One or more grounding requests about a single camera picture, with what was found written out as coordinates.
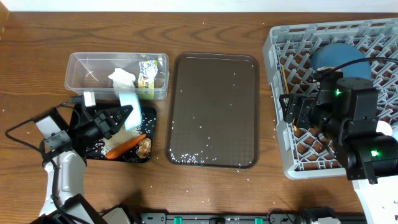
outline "white panel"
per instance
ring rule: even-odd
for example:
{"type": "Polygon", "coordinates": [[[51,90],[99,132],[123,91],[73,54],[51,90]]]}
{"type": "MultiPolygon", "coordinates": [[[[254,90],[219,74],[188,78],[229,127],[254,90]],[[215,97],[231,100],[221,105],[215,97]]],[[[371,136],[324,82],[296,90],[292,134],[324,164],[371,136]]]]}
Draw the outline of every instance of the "white panel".
{"type": "Polygon", "coordinates": [[[398,12],[397,0],[1,0],[10,11],[398,12]]]}

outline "wooden corner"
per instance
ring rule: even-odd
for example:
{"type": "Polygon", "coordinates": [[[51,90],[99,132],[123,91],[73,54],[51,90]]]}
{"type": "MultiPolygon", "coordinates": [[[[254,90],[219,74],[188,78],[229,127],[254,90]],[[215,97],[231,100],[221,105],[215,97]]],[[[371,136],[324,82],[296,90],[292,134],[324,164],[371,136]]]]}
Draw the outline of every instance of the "wooden corner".
{"type": "Polygon", "coordinates": [[[8,11],[8,9],[0,2],[0,40],[4,33],[4,28],[6,26],[6,22],[7,22],[9,14],[10,14],[10,11],[8,11]]]}

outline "brown food piece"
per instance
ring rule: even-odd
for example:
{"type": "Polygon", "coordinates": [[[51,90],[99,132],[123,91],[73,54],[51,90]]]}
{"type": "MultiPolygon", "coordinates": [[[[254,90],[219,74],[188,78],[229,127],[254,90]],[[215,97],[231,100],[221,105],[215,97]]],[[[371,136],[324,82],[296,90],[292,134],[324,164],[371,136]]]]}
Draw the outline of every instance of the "brown food piece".
{"type": "Polygon", "coordinates": [[[140,159],[145,159],[150,154],[151,143],[149,138],[145,138],[138,143],[137,155],[140,159]]]}

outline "plastic bin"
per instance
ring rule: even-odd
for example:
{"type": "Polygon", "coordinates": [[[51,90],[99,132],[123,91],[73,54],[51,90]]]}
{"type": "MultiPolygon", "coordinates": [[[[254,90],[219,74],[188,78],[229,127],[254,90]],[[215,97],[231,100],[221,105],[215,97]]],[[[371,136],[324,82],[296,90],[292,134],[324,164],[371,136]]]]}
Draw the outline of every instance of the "plastic bin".
{"type": "MultiPolygon", "coordinates": [[[[274,95],[280,155],[288,178],[333,177],[345,175],[345,170],[321,148],[314,136],[317,131],[295,132],[292,124],[283,121],[279,103],[279,95],[285,94],[282,65],[291,93],[314,94],[318,89],[308,82],[313,71],[310,59],[320,47],[340,42],[355,46],[366,57],[397,58],[397,41],[398,19],[279,26],[270,30],[262,52],[274,95]]],[[[398,66],[373,62],[371,70],[379,91],[377,117],[392,124],[398,120],[398,66]]]]}
{"type": "Polygon", "coordinates": [[[134,91],[141,99],[163,100],[167,97],[169,85],[169,58],[166,54],[73,53],[69,58],[65,88],[79,95],[84,91],[93,91],[98,100],[117,100],[113,81],[108,76],[115,71],[115,68],[122,68],[134,74],[138,80],[139,62],[147,60],[158,61],[154,89],[137,88],[136,85],[134,91]]]}

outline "green clip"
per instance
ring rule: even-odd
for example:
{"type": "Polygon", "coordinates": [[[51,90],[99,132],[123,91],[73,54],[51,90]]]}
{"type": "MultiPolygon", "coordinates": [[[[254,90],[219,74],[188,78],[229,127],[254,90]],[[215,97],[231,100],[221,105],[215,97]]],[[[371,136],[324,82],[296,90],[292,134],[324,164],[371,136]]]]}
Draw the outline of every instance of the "green clip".
{"type": "Polygon", "coordinates": [[[182,224],[182,217],[174,217],[174,224],[182,224]]]}
{"type": "Polygon", "coordinates": [[[254,224],[262,224],[262,218],[255,218],[254,219],[254,224]]]}

